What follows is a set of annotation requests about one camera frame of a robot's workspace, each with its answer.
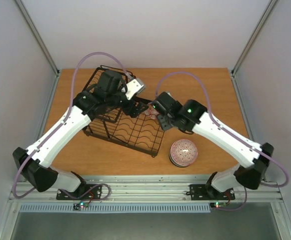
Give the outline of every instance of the brown table surface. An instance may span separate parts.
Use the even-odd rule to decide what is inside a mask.
[[[207,88],[212,111],[223,123],[243,136],[247,136],[237,96],[226,68],[133,68],[129,69],[147,86],[140,97],[153,100],[159,80],[168,73],[188,71],[203,81]],[[46,128],[57,122],[66,111],[70,101],[70,86],[73,69],[63,69],[47,120]],[[75,95],[79,93],[94,69],[80,69],[75,83]],[[160,91],[169,91],[184,104],[194,99],[207,105],[200,85],[188,75],[178,74],[165,80]],[[198,157],[189,167],[174,166],[168,157],[174,141],[189,139],[198,148]],[[157,157],[129,149],[80,131],[57,155],[53,162],[55,168],[74,171],[80,175],[183,175],[211,174],[224,171],[237,162],[227,152],[211,141],[197,134],[186,135],[177,129],[164,133]]]

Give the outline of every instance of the pink object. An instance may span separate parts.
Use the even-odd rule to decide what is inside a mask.
[[[185,168],[194,163],[198,157],[196,145],[188,139],[175,141],[171,148],[169,158],[171,162],[181,168]]]
[[[154,109],[153,106],[150,105],[150,103],[148,103],[147,105],[149,106],[149,108],[145,110],[143,113],[147,115],[149,118],[155,120],[157,118],[157,115],[159,115],[159,113],[157,112],[157,110]]]

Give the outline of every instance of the white wall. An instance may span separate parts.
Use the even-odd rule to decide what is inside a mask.
[[[59,68],[233,68],[269,0],[23,0]],[[84,67],[111,59],[94,57]]]
[[[0,0],[0,217],[17,171],[12,152],[35,140],[54,74],[12,0]]]
[[[237,76],[255,138],[274,145],[291,176],[291,1],[279,1]],[[269,173],[284,180],[274,166]],[[291,218],[291,183],[281,191]]]

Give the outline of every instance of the vent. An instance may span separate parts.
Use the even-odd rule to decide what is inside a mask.
[[[22,203],[22,213],[210,213],[208,203],[92,203],[76,210],[73,203]]]

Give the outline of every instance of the black wire rack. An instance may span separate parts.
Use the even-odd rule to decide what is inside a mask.
[[[104,66],[96,68],[83,90],[89,89],[89,86],[96,84],[102,72],[113,70],[122,75],[122,78],[128,82],[128,77],[121,69]],[[138,98],[139,101],[147,104],[150,100]],[[110,112],[98,115],[83,129],[87,136],[93,136],[111,143],[125,146],[139,152],[149,154],[152,157],[158,155],[160,145],[164,136],[164,131],[156,119],[141,113],[138,117],[132,118],[123,113],[122,109],[113,109]]]

